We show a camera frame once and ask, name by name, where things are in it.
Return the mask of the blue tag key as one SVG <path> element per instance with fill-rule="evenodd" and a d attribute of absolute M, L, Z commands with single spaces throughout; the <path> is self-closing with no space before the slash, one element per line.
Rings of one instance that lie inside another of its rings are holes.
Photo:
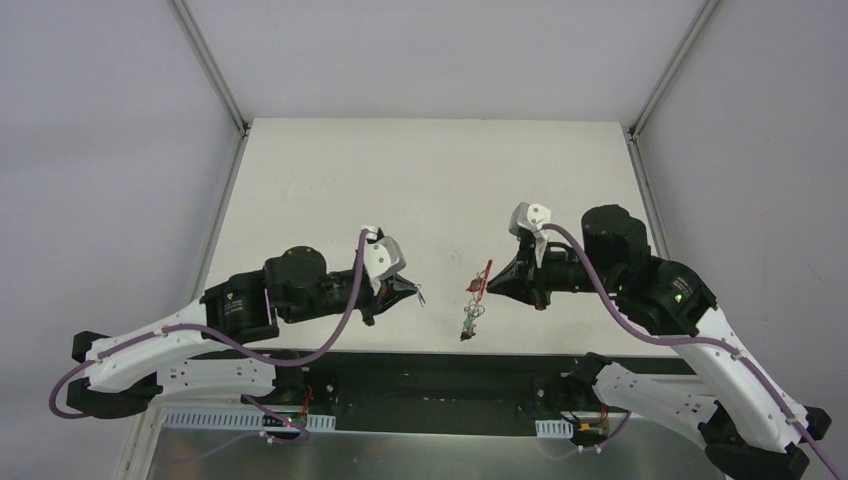
<path fill-rule="evenodd" d="M 416 285 L 415 285 L 415 290 L 416 290 L 416 298 L 418 299 L 418 302 L 419 302 L 420 306 L 421 306 L 422 308 L 424 308 L 424 307 L 426 306 L 427 302 L 426 302 L 426 299 L 425 299 L 425 297 L 424 297 L 424 295 L 423 295 L 421 285 L 420 285 L 420 284 L 416 284 Z"/>

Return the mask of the keyring bunch with tags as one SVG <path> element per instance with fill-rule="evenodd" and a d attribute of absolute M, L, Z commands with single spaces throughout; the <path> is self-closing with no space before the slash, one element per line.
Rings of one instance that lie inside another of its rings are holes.
<path fill-rule="evenodd" d="M 492 266 L 493 261 L 489 259 L 484 268 L 475 274 L 466 288 L 466 291 L 471 297 L 463 309 L 464 319 L 460 332 L 461 341 L 468 341 L 475 336 L 476 321 L 485 313 L 482 300 L 486 293 Z"/>

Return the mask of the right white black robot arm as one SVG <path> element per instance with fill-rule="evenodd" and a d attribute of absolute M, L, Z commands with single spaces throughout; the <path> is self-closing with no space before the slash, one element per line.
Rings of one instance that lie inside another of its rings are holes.
<path fill-rule="evenodd" d="M 735 333 L 717 298 L 690 267 L 653 255 L 646 226 L 618 205 L 588 210 L 582 235 L 559 241 L 548 208 L 522 202 L 509 232 L 519 247 L 487 283 L 501 295 L 543 310 L 556 292 L 594 293 L 627 333 L 672 349 L 705 394 L 663 385 L 596 353 L 542 387 L 547 412 L 570 415 L 598 404 L 675 432 L 733 479 L 799 479 L 819 451 L 830 416 L 781 389 Z"/>

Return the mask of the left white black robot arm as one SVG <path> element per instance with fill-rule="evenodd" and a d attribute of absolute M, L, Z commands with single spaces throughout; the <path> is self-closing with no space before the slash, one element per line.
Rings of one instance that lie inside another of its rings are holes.
<path fill-rule="evenodd" d="M 405 259 L 390 237 L 366 241 L 351 269 L 330 272 L 324 256 L 297 246 L 259 270 L 231 276 L 176 313 L 126 334 L 82 331 L 73 338 L 77 367 L 58 386 L 65 410 L 50 394 L 52 412 L 68 419 L 116 419 L 145 411 L 159 395 L 235 393 L 297 402 L 305 390 L 300 368 L 336 342 L 334 331 L 315 352 L 274 359 L 248 344 L 275 339 L 294 324 L 353 312 L 371 326 L 376 316 L 420 292 L 404 278 Z"/>

